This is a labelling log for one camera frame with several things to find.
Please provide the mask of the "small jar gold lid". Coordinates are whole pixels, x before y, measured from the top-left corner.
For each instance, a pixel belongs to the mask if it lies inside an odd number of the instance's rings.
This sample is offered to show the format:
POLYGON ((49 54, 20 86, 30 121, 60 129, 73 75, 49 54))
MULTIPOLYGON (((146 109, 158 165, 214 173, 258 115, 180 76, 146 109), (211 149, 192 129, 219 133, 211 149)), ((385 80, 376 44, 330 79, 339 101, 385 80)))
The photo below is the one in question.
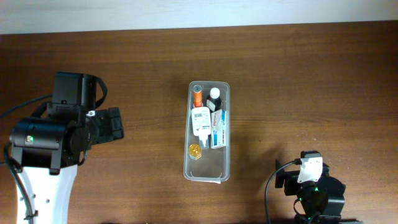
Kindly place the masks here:
POLYGON ((198 160, 201 158, 201 147, 198 144, 191 144, 188 147, 188 156, 191 159, 198 160))

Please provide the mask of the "white squeeze bottle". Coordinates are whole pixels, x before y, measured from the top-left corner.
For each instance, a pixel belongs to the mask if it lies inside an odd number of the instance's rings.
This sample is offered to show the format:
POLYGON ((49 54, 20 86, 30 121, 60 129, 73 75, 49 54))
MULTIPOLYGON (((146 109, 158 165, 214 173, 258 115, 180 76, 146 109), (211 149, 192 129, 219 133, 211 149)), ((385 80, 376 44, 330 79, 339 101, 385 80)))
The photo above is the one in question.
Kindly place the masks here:
POLYGON ((208 136, 211 134, 210 109, 198 107, 191 110, 193 135, 199 138, 201 149, 209 148, 208 136))

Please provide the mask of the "orange tablet tube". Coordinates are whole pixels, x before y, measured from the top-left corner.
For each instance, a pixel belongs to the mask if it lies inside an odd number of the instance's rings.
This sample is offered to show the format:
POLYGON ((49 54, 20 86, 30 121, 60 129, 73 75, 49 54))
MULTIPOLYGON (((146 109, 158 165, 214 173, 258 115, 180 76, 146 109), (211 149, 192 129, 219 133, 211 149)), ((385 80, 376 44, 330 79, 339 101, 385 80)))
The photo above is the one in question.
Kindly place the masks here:
POLYGON ((193 87, 193 107, 203 107, 203 88, 201 85, 193 87))

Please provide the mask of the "dark bottle white cap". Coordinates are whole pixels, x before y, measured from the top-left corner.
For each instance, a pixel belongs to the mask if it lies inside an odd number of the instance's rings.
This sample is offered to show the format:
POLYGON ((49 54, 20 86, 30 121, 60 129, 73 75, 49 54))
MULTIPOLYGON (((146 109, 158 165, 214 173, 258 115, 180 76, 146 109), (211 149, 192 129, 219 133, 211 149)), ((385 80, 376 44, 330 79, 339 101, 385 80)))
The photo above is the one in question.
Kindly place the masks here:
POLYGON ((215 112, 221 109, 222 100, 220 98, 220 89, 212 88, 206 99, 206 106, 211 112, 215 112))

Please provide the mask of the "white Panadol box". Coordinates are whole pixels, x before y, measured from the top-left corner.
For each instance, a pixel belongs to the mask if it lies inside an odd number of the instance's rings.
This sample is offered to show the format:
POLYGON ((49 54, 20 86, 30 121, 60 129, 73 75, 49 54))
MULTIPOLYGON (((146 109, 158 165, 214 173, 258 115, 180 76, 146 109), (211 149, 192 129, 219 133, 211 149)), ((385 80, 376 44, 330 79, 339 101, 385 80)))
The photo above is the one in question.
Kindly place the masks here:
POLYGON ((226 146, 226 111, 218 110, 211 114, 211 148, 226 146))

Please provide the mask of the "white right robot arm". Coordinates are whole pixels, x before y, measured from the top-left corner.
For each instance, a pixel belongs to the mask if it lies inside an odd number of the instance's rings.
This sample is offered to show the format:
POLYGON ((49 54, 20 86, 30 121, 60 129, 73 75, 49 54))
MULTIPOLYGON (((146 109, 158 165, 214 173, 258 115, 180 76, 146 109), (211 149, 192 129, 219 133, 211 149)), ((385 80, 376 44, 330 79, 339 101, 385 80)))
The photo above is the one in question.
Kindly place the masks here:
POLYGON ((286 196, 294 196, 294 204, 300 203, 304 213, 295 211, 295 223, 355 224, 356 219, 343 219, 345 184, 329 175, 329 166, 322 165, 320 178, 313 182, 297 182, 299 171, 285 171, 286 165, 275 162, 277 171, 275 187, 283 188, 286 196))

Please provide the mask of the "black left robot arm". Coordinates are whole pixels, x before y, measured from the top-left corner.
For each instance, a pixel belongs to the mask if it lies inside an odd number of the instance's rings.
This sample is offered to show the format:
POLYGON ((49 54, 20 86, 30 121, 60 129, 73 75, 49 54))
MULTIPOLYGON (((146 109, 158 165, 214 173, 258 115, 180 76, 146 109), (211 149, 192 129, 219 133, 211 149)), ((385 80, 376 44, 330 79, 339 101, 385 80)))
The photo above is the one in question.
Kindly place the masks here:
POLYGON ((49 105, 46 118, 20 120, 12 131, 18 223, 66 223, 78 167, 95 144, 124 137, 119 108, 99 111, 49 105))

